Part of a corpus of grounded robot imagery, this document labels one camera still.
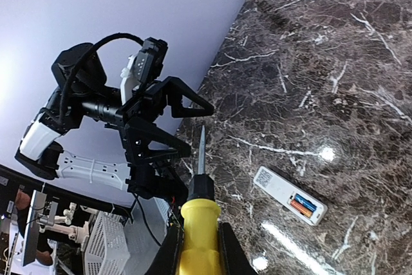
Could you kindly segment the white remote control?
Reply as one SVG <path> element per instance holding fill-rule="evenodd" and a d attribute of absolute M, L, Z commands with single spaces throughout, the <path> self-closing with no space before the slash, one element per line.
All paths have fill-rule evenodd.
<path fill-rule="evenodd" d="M 308 225 L 318 225 L 328 210 L 324 203 L 264 166 L 258 168 L 254 177 L 254 184 Z M 313 212 L 311 218 L 303 216 L 290 205 L 296 194 L 316 205 L 317 209 Z"/>

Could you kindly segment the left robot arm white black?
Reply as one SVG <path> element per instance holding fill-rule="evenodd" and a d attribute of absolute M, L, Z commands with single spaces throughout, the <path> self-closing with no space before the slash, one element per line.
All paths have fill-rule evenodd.
<path fill-rule="evenodd" d="M 98 49 L 117 39 L 140 45 L 122 70 L 118 88 L 106 84 Z M 62 51 L 51 71 L 57 87 L 28 126 L 16 160 L 45 180 L 74 178 L 127 191 L 145 199 L 185 200 L 187 188 L 172 162 L 191 155 L 191 147 L 160 129 L 156 119 L 165 108 L 175 119 L 207 117 L 213 105 L 178 77 L 162 81 L 167 43 L 152 37 L 115 33 L 97 43 L 81 43 Z M 116 130 L 126 161 L 106 163 L 65 151 L 58 139 L 79 129 L 84 118 Z"/>

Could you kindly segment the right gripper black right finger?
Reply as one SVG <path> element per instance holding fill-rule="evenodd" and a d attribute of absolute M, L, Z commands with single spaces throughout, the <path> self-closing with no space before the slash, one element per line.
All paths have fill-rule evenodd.
<path fill-rule="evenodd" d="M 223 274 L 256 275 L 229 223 L 219 223 L 218 247 Z"/>

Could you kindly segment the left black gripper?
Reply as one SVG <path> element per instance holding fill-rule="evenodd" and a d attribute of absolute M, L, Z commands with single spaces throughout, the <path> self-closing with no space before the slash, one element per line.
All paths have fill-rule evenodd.
<path fill-rule="evenodd" d="M 199 108 L 185 107 L 184 98 Z M 214 106 L 178 77 L 167 77 L 144 91 L 138 91 L 117 110 L 117 129 L 125 133 L 126 159 L 132 166 L 191 155 L 188 143 L 155 124 L 167 105 L 171 107 L 172 118 L 207 117 L 214 113 Z"/>

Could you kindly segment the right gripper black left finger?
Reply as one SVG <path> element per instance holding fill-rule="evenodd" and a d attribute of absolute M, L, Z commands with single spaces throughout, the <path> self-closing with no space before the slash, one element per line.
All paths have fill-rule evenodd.
<path fill-rule="evenodd" d="M 176 225 L 171 226 L 151 264 L 151 274 L 177 274 L 182 247 L 183 231 Z"/>

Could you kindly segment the yellow handled screwdriver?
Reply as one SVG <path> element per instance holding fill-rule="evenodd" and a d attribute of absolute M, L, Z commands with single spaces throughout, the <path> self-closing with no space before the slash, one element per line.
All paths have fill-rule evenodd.
<path fill-rule="evenodd" d="M 180 274 L 221 274 L 218 218 L 214 181 L 205 172 L 205 129 L 201 130 L 198 171 L 189 183 L 188 200 L 181 208 L 184 219 Z"/>

